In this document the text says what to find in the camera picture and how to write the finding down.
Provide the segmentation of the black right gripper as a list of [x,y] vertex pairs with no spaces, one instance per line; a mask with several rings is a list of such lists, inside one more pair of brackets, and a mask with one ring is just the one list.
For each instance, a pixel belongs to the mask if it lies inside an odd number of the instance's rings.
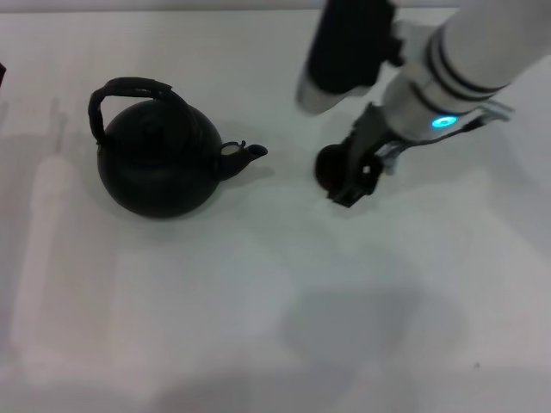
[[[382,108],[370,103],[351,130],[351,154],[363,156],[359,164],[358,185],[363,193],[373,193],[382,173],[378,156],[397,151],[403,141],[391,131]],[[342,207],[352,207],[362,197],[350,178],[349,149],[346,145],[328,147],[328,197]]]

